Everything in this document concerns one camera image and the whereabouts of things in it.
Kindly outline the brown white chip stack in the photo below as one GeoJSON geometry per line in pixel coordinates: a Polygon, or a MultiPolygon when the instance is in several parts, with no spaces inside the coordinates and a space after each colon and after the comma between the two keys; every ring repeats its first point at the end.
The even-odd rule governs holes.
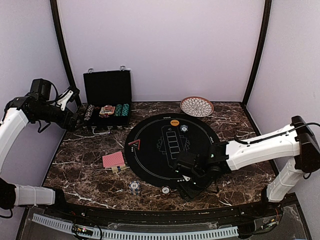
{"type": "Polygon", "coordinates": [[[171,193],[171,188],[168,186],[162,186],[160,192],[163,195],[169,195],[171,193]]]}

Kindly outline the single blue chip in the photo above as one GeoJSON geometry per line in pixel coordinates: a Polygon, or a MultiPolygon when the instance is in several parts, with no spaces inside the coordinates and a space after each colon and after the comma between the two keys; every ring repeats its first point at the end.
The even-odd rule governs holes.
{"type": "Polygon", "coordinates": [[[183,133],[185,133],[185,132],[187,132],[187,131],[189,130],[189,128],[188,128],[187,125],[181,125],[181,126],[180,126],[180,130],[181,130],[183,133]]]}

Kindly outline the red triangular all-in button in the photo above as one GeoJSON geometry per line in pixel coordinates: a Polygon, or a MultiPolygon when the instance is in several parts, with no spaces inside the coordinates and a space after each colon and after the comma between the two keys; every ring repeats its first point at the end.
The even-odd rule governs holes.
{"type": "Polygon", "coordinates": [[[132,148],[137,149],[137,150],[140,149],[140,145],[141,145],[140,139],[137,139],[137,140],[134,140],[134,141],[128,143],[128,146],[131,146],[132,148]]]}

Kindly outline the orange big blind button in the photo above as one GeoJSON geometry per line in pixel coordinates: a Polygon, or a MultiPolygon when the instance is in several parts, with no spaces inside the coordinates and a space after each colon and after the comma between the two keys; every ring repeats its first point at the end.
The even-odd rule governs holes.
{"type": "Polygon", "coordinates": [[[170,121],[170,124],[174,127],[178,126],[180,124],[180,122],[177,119],[173,119],[170,121]]]}

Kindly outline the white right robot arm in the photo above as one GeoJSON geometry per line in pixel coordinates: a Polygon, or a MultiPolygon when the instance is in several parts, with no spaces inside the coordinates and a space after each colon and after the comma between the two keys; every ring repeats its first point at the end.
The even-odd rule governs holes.
{"type": "Polygon", "coordinates": [[[320,168],[320,147],[314,133],[299,115],[291,124],[257,137],[213,143],[206,155],[181,151],[173,170],[189,178],[178,183],[180,196],[190,201],[220,176],[243,167],[287,157],[287,163],[261,194],[255,213],[266,217],[305,174],[320,168]]]}

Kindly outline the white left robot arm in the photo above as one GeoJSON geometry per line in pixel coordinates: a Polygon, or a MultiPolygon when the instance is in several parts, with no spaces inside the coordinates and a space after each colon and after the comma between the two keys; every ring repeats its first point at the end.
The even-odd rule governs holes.
{"type": "MultiPolygon", "coordinates": [[[[29,92],[9,101],[4,108],[0,121],[0,163],[4,164],[15,140],[27,126],[45,122],[38,133],[42,133],[51,123],[73,132],[77,129],[78,115],[67,108],[67,103],[73,102],[80,91],[75,86],[69,86],[62,94],[56,94],[50,99],[54,84],[46,79],[34,79],[29,92]]],[[[65,195],[61,189],[19,185],[0,181],[0,207],[12,210],[15,206],[50,206],[60,218],[67,218],[71,213],[70,206],[65,203],[65,195]]]]}

